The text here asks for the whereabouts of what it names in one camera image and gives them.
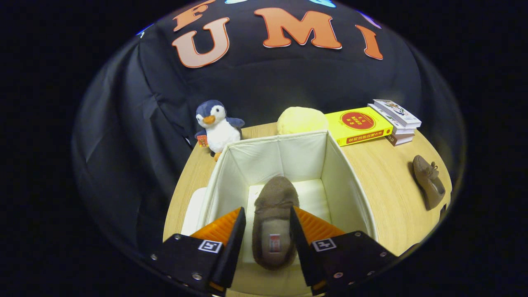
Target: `screw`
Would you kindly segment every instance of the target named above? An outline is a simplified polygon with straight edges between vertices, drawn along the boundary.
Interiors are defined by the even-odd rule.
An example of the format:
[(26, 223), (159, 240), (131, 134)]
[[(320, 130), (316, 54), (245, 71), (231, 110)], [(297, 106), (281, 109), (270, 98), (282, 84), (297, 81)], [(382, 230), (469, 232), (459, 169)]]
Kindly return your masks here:
[(193, 279), (195, 279), (197, 281), (201, 281), (202, 280), (202, 276), (199, 273), (193, 273), (193, 274), (191, 274), (191, 276), (193, 277)]

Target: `white fabric box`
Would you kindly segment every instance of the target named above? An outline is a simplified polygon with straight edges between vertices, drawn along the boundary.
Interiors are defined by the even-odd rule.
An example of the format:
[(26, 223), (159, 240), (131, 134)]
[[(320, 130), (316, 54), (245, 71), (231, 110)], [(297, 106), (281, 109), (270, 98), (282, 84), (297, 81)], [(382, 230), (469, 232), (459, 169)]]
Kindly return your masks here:
[(361, 230), (378, 239), (365, 193), (329, 131), (230, 144), (221, 154), (207, 189), (198, 190), (191, 198), (182, 234), (190, 235), (241, 206), (246, 209), (246, 230), (231, 287), (234, 291), (273, 296), (310, 292), (298, 256), (290, 267), (280, 271), (268, 271), (253, 259), (254, 202), (266, 182), (276, 175), (293, 183), (301, 209), (346, 233)]

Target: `black fabric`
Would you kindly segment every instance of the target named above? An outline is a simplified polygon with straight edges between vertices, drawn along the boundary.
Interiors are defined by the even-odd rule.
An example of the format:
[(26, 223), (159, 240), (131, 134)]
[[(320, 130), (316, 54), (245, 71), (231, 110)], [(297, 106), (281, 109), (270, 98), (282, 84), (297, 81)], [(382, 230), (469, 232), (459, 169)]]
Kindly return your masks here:
[[(72, 153), (80, 192), (101, 228), (123, 246), (145, 254), (161, 243), (174, 188), (201, 130), (195, 111), (209, 99), (254, 126), (275, 122), (290, 106), (329, 113), (390, 98), (422, 119), (419, 131), (439, 152), (453, 184), (461, 178), (465, 136), (452, 93), (437, 70), (383, 24), (379, 30), (349, 7), (305, 0), (216, 1), (174, 32), (173, 18), (190, 7), (159, 20), (112, 57), (77, 115)], [(300, 20), (309, 10), (331, 15), (343, 48), (315, 47), (313, 33), (305, 45), (285, 33), (290, 46), (264, 47), (265, 22), (253, 13), (264, 7), (283, 8)], [(172, 41), (195, 30), (196, 50), (208, 52), (213, 43), (202, 27), (226, 16), (228, 52), (202, 68), (182, 65)], [(365, 55), (355, 24), (376, 33), (383, 60)]]

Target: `brown slipper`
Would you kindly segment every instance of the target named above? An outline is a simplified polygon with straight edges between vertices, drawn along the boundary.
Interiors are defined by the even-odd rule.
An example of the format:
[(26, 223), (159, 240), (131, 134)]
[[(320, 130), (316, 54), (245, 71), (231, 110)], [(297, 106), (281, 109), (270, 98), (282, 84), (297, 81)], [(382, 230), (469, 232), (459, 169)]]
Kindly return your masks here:
[(422, 156), (417, 155), (412, 161), (412, 167), (418, 184), (426, 193), (426, 209), (431, 210), (442, 201), (446, 194), (446, 189), (438, 178), (438, 166), (434, 162), (429, 165)]
[(299, 207), (294, 185), (285, 177), (269, 180), (255, 201), (253, 258), (268, 270), (290, 265), (297, 250), (290, 234), (290, 208)]

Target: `shoe lace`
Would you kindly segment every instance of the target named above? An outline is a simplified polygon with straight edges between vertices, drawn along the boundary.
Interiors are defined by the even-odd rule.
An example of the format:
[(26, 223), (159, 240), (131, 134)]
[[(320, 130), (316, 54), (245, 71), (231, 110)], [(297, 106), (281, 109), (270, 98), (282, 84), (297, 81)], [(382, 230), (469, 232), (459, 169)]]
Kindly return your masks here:
[(431, 162), (431, 167), (432, 168), (427, 168), (427, 176), (429, 177), (429, 179), (435, 179), (436, 177), (438, 177), (438, 166), (434, 163), (434, 162)]

